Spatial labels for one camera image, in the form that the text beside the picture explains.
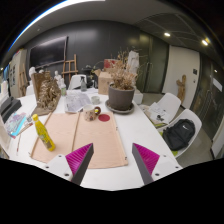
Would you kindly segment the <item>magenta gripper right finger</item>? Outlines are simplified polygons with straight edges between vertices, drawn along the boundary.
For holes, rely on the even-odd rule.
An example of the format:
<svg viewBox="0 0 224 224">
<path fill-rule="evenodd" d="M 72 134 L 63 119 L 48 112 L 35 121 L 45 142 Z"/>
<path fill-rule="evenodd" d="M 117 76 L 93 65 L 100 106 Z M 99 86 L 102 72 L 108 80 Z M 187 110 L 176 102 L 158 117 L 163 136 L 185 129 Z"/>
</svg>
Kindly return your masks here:
<svg viewBox="0 0 224 224">
<path fill-rule="evenodd" d="M 132 145 L 132 154 L 140 171 L 143 183 L 145 185 L 152 183 L 152 173 L 160 156 L 137 143 Z"/>
</svg>

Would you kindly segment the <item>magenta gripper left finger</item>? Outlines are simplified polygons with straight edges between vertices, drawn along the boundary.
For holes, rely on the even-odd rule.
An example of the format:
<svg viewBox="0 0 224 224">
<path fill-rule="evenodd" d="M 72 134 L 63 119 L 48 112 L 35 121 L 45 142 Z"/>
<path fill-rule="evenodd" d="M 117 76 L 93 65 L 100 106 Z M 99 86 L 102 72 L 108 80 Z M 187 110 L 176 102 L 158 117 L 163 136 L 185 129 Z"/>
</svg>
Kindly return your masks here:
<svg viewBox="0 0 224 224">
<path fill-rule="evenodd" d="M 87 144 L 65 156 L 73 174 L 71 182 L 80 185 L 94 154 L 93 144 Z"/>
</svg>

